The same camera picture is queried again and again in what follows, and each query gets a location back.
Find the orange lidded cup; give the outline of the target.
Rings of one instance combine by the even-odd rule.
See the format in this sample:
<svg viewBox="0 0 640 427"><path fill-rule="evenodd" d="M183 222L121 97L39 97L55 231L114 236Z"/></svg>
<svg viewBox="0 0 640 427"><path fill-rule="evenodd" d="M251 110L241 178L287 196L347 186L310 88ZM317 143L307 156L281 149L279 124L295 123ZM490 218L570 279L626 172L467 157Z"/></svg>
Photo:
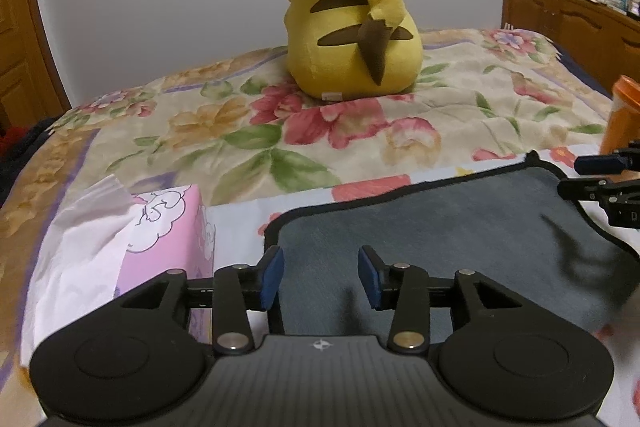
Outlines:
<svg viewBox="0 0 640 427"><path fill-rule="evenodd" d="M627 76L613 86L613 102L608 124L600 146L601 154L626 147L639 139L640 89L639 83Z"/></svg>

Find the floral beige bed blanket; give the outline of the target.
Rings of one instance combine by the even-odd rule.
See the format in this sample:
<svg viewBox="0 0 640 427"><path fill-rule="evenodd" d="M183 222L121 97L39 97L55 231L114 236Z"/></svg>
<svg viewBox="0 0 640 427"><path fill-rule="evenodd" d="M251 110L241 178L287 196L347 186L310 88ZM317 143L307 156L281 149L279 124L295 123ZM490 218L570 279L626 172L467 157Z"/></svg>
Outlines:
<svg viewBox="0 0 640 427"><path fill-rule="evenodd" d="M116 176L147 192L197 185L208 205L329 187L602 139L611 103L524 29L422 35L406 93L323 103L265 49L178 72L69 110L38 136L1 208L1 421L33 426L37 399L20 365L25 291L50 220Z"/></svg>

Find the wooden sideboard cabinet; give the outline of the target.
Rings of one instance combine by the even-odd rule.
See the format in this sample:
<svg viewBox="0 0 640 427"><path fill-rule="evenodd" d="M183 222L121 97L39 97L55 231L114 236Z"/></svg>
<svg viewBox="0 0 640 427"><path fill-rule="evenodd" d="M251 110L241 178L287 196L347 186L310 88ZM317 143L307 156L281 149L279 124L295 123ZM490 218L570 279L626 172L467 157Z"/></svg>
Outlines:
<svg viewBox="0 0 640 427"><path fill-rule="evenodd" d="M639 79L639 22L588 0L503 0L502 21L545 35L601 89Z"/></svg>

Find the white strawberry print cloth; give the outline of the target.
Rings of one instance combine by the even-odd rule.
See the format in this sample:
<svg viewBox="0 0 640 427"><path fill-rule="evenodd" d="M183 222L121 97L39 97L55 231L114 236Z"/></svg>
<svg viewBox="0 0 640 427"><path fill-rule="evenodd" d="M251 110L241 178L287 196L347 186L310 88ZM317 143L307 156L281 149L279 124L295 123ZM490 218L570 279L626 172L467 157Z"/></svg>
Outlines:
<svg viewBox="0 0 640 427"><path fill-rule="evenodd" d="M255 260L259 249L262 248L267 225L282 213L295 208L333 204L334 202L351 202L366 197L386 195L401 187L416 186L425 181L462 181L475 173L514 165L521 159L520 156L514 155L498 157L489 153L479 153L475 155L471 164L459 167L386 176L386 178L345 183L331 188L315 188L293 194L258 198L249 202L210 207L205 206L204 191L198 187L201 191L203 205L206 208L206 218L215 228L213 271L232 261ZM66 202L57 202L51 209L43 213L43 224L38 225L37 228L35 252L27 265L27 282L32 277L40 245L51 221L60 210L75 202L86 190L70 197ZM163 188L134 188L128 192L141 194L153 190L163 190ZM21 332L27 291L28 285L23 285L19 290L22 302L15 321L17 336L12 346L1 350L1 422L5 426L33 426L43 418L43 413L29 388L24 367L20 362Z"/></svg>

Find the purple and grey towel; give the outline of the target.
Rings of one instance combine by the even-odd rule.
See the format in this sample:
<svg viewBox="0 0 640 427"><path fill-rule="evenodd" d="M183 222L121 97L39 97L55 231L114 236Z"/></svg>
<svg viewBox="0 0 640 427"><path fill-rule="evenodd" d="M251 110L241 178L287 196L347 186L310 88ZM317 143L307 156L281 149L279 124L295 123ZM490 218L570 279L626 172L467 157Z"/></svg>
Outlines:
<svg viewBox="0 0 640 427"><path fill-rule="evenodd" d="M364 245L432 277L480 272L586 331L600 329L638 287L639 258L560 197L562 178L528 154L469 176L283 213L265 243L284 254L285 332L387 336L392 316L370 307L358 277Z"/></svg>

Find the pink tissue pack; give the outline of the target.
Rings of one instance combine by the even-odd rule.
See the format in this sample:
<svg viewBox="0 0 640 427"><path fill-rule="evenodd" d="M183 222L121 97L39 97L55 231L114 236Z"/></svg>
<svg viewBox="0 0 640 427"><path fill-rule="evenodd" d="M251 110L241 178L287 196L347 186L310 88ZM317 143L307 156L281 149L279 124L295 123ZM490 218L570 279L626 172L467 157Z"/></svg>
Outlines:
<svg viewBox="0 0 640 427"><path fill-rule="evenodd" d="M131 194L108 176L58 212L30 278L21 365L62 327L167 270L211 277L215 228L195 185Z"/></svg>

